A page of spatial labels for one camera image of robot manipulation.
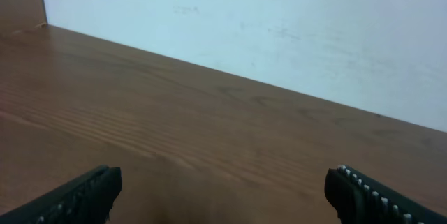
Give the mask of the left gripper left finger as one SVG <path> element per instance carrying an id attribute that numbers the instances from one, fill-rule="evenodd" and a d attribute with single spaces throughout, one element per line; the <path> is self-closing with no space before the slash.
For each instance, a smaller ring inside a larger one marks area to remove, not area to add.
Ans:
<path id="1" fill-rule="evenodd" d="M 100 165 L 1 215 L 9 224 L 104 224 L 122 190 L 119 167 Z"/>

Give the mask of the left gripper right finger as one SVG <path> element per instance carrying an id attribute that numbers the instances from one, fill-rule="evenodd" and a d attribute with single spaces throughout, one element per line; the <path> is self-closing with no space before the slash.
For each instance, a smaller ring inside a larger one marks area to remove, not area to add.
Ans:
<path id="1" fill-rule="evenodd" d="M 341 224 L 446 224 L 446 217 L 346 165 L 330 168 L 326 200 Z"/>

